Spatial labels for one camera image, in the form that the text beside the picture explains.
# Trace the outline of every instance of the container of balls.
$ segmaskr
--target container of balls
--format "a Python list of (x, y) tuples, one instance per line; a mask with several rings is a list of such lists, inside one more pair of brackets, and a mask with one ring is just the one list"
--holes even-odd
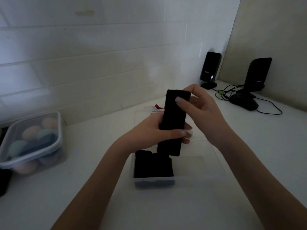
[(62, 156), (62, 120), (59, 112), (14, 122), (0, 146), (0, 168), (31, 174), (55, 165)]

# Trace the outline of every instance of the plastic container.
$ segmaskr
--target plastic container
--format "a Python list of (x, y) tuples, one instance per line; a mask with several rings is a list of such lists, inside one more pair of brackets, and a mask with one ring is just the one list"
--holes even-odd
[[(145, 107), (144, 110), (136, 111), (134, 125), (139, 124), (151, 113), (163, 111), (155, 107)], [(130, 174), (137, 188), (200, 186), (208, 185), (213, 179), (225, 179), (225, 170), (212, 145), (188, 115), (186, 122), (193, 127), (193, 134), (189, 144), (182, 144), (180, 156), (170, 156), (174, 177), (134, 178), (135, 153), (132, 155)], [(156, 153), (157, 145), (145, 150)]]
[(30, 174), (54, 165), (63, 145), (62, 119), (49, 112), (13, 123), (0, 146), (0, 168)]

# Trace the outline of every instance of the white table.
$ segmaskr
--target white table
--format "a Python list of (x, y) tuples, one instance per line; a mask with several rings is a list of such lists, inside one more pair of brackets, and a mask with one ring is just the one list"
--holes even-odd
[[(217, 88), (227, 84), (219, 82)], [(307, 206), (307, 114), (276, 103), (270, 116), (216, 100), (234, 131), (272, 174)], [(261, 100), (259, 110), (276, 111)], [(0, 198), (0, 229), (50, 229), (94, 171), (105, 151), (133, 127), (135, 110), (164, 105), (164, 98), (68, 126), (67, 160), (29, 177), (13, 177)], [(136, 190), (128, 159), (102, 222), (103, 229), (262, 229), (262, 225), (216, 149), (228, 181), (209, 188)]]

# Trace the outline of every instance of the clear plastic container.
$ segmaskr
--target clear plastic container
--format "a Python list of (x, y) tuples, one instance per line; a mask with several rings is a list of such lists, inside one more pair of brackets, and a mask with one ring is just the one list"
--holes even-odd
[[(134, 114), (134, 125), (139, 124), (151, 113), (164, 112), (155, 107), (145, 107)], [(225, 179), (225, 170), (218, 159), (212, 145), (204, 134), (196, 127), (193, 120), (187, 115), (186, 122), (193, 127), (193, 134), (189, 144), (182, 144), (180, 156), (170, 156), (174, 177), (134, 178), (135, 153), (131, 161), (131, 178), (137, 188), (175, 187), (207, 185), (210, 180)], [(148, 149), (157, 152), (157, 145)]]
[(30, 174), (57, 163), (62, 156), (62, 119), (49, 112), (13, 123), (0, 146), (0, 168)]

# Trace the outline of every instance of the white tabletop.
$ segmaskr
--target white tabletop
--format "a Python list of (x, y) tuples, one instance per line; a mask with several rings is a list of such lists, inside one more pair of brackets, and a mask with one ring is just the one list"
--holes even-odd
[[(217, 88), (227, 84), (218, 82)], [(14, 176), (0, 198), (0, 229), (47, 230), (94, 171), (108, 147), (134, 125), (134, 112), (150, 101), (64, 129), (67, 159), (28, 177)], [(271, 116), (216, 100), (225, 119), (271, 173), (307, 206), (307, 113), (274, 102)], [(261, 100), (259, 110), (275, 111)], [(262, 229), (220, 152), (228, 180), (208, 187), (136, 190), (128, 159), (109, 203), (103, 229)]]

